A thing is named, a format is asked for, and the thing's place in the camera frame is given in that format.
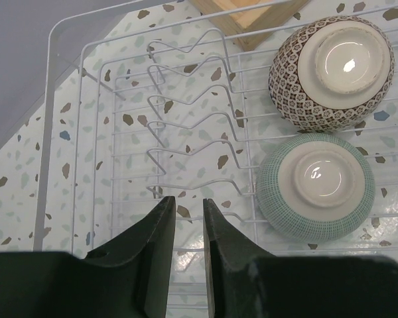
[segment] wooden box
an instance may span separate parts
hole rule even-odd
[[[190,0],[204,15],[237,9],[272,0]],[[248,10],[210,19],[225,35],[235,35],[265,28],[279,27],[298,12],[309,0],[293,0],[260,9]],[[271,33],[237,38],[235,43],[245,51],[257,48]]]

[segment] white wire dish rack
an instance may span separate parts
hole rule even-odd
[[[74,173],[68,204],[72,213],[71,252],[78,246],[74,239],[77,227],[85,226],[78,221],[81,209],[92,211],[88,224],[93,234],[88,248],[95,248],[138,221],[160,197],[175,195],[181,207],[178,207],[180,216],[177,217],[177,246],[168,309],[207,309],[202,197],[214,197],[217,204],[222,204],[229,221],[276,255],[380,253],[398,261],[398,25],[387,25],[380,19],[380,12],[392,8],[398,8],[398,3],[352,13],[371,20],[388,34],[397,61],[393,87],[376,111],[388,114],[391,119],[379,121],[371,117],[338,133],[339,137],[359,147],[375,173],[379,194],[371,217],[362,228],[345,239],[316,246],[287,241],[263,219],[254,196],[258,165],[274,146],[298,132],[281,118],[268,94],[269,68],[282,40],[273,38],[252,52],[239,52],[232,40],[263,32],[282,32],[282,36],[287,37],[294,29],[312,21],[235,36],[224,36],[219,29],[210,27],[185,45],[161,38],[165,30],[180,25],[194,28],[194,23],[236,12],[227,11],[111,36],[84,47],[77,66],[79,70],[84,69],[85,52],[89,47],[142,34],[149,39],[143,53],[102,60],[97,75],[90,70],[79,74],[76,104],[85,105],[94,94],[95,111],[93,117],[87,117],[78,107],[74,119],[76,136],[74,149],[70,150]],[[105,15],[111,11],[118,12],[114,8],[98,12]],[[85,19],[85,15],[74,19]],[[54,81],[50,76],[53,75],[55,50],[51,39],[44,144],[50,144],[52,136]],[[179,54],[184,56],[182,64],[176,57]],[[144,59],[148,62],[137,66],[136,61]],[[130,72],[115,76],[111,86],[101,81],[108,68],[120,63],[130,65]],[[94,80],[99,79],[94,91],[84,87],[87,79],[83,75],[86,74]],[[138,123],[134,123],[133,117],[138,118]],[[112,129],[111,125],[105,128],[100,125],[103,118],[108,118]],[[81,128],[86,121],[93,124],[93,140],[83,139]],[[91,164],[79,163],[85,155],[85,144],[93,147]],[[50,147],[44,146],[37,229],[42,229],[44,224],[50,185],[49,164]],[[80,199],[80,188],[84,186],[80,185],[80,180],[86,174],[93,180],[86,188],[90,194]],[[110,181],[110,187],[101,186],[103,178]],[[388,191],[393,198],[386,202]],[[98,224],[107,226],[99,229]],[[36,239],[37,248],[41,247],[41,239]],[[180,302],[179,296],[191,296],[193,303]]]

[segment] brown geometric pattern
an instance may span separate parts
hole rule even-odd
[[[389,47],[391,68],[383,87],[368,102],[349,109],[330,109],[319,105],[305,93],[298,77],[298,62],[304,45],[314,33],[340,21],[365,23],[379,31]],[[297,30],[280,47],[270,69],[270,96],[282,116],[299,129],[315,133],[340,131],[358,124],[376,109],[391,87],[394,68],[392,46],[379,27],[359,17],[328,17]]]

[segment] dish rack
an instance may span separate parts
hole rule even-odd
[[[59,133],[52,125],[59,34],[76,23],[155,3],[134,1],[68,18],[50,34],[36,230],[42,231],[46,213],[53,209],[54,181],[48,171],[55,151],[52,143]],[[189,315],[206,316],[203,197],[213,197],[227,220],[276,255],[384,254],[398,261],[398,23],[385,27],[386,19],[380,14],[398,8],[398,3],[348,13],[371,20],[388,34],[397,66],[393,87],[377,114],[336,134],[357,146],[371,163],[378,191],[374,209],[356,232],[319,245],[291,242],[276,233],[264,220],[254,196],[257,168],[264,156],[278,143],[300,133],[281,118],[269,98],[269,68],[283,39],[312,21],[291,21],[235,36],[224,36],[205,22],[268,5],[260,3],[110,35],[85,45],[76,66],[82,70],[78,72],[74,103],[79,107],[74,111],[73,144],[66,149],[73,160],[68,180],[72,191],[66,199],[70,252],[81,256],[98,247],[141,219],[162,196],[175,195],[178,245],[174,248],[168,315],[188,310]],[[208,23],[208,28],[186,44],[161,38],[169,30],[175,36],[184,27],[194,30],[201,22]],[[252,52],[240,52],[232,43],[235,38],[266,32],[274,33]],[[128,38],[141,42],[144,52],[130,54],[126,47],[121,49],[121,56],[87,67],[90,48],[101,46],[106,50]],[[85,88],[89,78],[96,81],[94,89]],[[93,115],[84,115],[91,108]],[[93,129],[93,138],[84,137],[87,123]],[[84,231],[81,229],[86,231],[87,240],[84,235],[78,238],[81,235],[77,233]],[[34,248],[40,250],[44,239],[35,235]]]

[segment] green textured rim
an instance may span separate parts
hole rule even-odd
[[[349,214],[335,221],[316,221],[293,211],[284,201],[278,183],[279,168],[286,155],[297,146],[314,141],[337,144],[349,151],[360,164],[365,179],[360,204]],[[326,242],[344,237],[368,218],[375,197],[375,182],[368,161],[349,142],[329,134],[302,134],[282,143],[262,162],[257,177],[257,200],[270,224],[284,235],[309,243]]]

